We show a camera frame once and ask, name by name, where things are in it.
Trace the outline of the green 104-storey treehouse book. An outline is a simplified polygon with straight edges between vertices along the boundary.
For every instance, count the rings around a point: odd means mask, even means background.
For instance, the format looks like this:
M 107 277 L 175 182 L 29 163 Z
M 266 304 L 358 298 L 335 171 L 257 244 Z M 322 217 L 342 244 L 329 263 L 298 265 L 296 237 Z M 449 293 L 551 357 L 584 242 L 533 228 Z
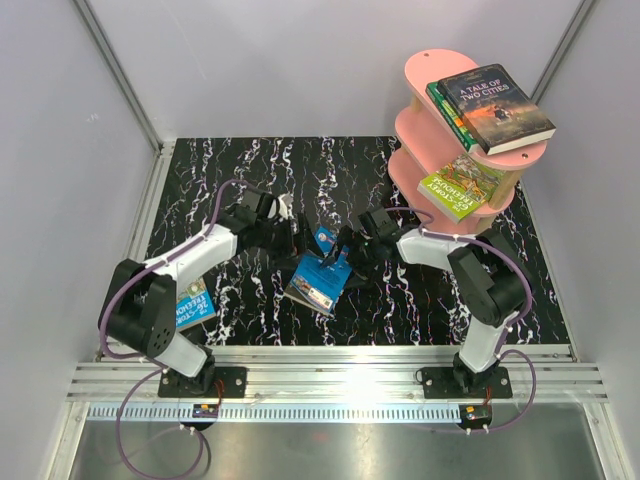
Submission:
M 456 138 L 460 141 L 467 152 L 478 151 L 480 146 L 471 135 L 470 131 L 463 124 L 462 120 L 449 104 L 446 98 L 440 93 L 436 82 L 431 82 L 426 87 L 426 93 L 432 103 L 437 107 L 441 116 L 444 118 L 449 128 L 452 130 Z

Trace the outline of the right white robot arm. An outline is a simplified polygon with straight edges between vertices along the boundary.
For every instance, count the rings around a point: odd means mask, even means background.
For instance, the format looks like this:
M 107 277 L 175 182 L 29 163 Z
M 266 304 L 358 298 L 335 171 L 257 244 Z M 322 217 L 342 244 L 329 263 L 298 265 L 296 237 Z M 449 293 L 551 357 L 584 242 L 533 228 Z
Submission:
M 528 270 L 505 238 L 491 228 L 476 236 L 459 236 L 423 226 L 400 227 L 384 208 L 366 212 L 359 220 L 360 231 L 341 228 L 321 266 L 332 266 L 344 257 L 357 277 L 347 283 L 349 287 L 364 284 L 378 264 L 387 260 L 450 272 L 462 303 L 471 313 L 451 377 L 461 395 L 480 394 L 499 366 L 509 330 L 531 310 Z

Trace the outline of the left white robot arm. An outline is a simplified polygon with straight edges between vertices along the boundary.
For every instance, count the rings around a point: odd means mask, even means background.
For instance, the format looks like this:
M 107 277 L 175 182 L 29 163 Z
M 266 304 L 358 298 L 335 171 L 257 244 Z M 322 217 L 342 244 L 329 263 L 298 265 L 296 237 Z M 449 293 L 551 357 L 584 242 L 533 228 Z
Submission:
M 291 216 L 290 204 L 289 195 L 248 189 L 240 202 L 215 208 L 198 233 L 172 250 L 145 262 L 121 261 L 98 320 L 102 351 L 114 339 L 158 365 L 165 396 L 221 396 L 227 383 L 212 351 L 177 330 L 178 296 L 247 250 L 265 251 L 280 269 L 296 268 L 307 253 L 321 255 L 305 214 Z

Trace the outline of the lime 65-storey treehouse book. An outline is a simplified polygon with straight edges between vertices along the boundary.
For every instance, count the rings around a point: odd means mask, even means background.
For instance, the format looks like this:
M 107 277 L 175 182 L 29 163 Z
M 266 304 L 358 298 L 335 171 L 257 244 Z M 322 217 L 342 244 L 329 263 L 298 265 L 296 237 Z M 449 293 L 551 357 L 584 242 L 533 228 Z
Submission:
M 504 174 L 462 154 L 423 178 L 417 191 L 458 224 L 491 200 Z

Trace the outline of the dark Tale of Two Cities book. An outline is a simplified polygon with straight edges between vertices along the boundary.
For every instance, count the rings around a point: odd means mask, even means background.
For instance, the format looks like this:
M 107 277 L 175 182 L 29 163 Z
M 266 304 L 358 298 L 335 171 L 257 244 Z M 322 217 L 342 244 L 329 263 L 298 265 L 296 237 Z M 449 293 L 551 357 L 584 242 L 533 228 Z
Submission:
M 487 155 L 547 141 L 556 131 L 499 63 L 442 78 L 437 89 Z

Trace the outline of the blue paperback book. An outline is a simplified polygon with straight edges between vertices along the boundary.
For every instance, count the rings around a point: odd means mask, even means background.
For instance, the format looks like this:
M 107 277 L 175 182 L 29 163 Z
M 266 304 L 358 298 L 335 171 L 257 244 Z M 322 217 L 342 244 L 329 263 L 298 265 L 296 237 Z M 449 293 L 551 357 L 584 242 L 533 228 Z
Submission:
M 314 238 L 323 257 L 305 253 L 284 289 L 284 296 L 319 313 L 332 315 L 352 272 L 347 262 L 349 249 L 344 247 L 333 264 L 322 266 L 337 237 L 319 227 Z

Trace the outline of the blue 26-storey treehouse book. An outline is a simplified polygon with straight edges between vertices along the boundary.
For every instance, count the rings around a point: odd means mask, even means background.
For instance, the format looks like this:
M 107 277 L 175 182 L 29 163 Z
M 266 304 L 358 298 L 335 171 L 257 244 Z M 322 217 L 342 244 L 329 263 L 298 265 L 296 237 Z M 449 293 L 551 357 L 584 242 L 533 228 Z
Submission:
M 177 297 L 176 330 L 185 331 L 212 318 L 214 303 L 203 277 L 187 286 Z

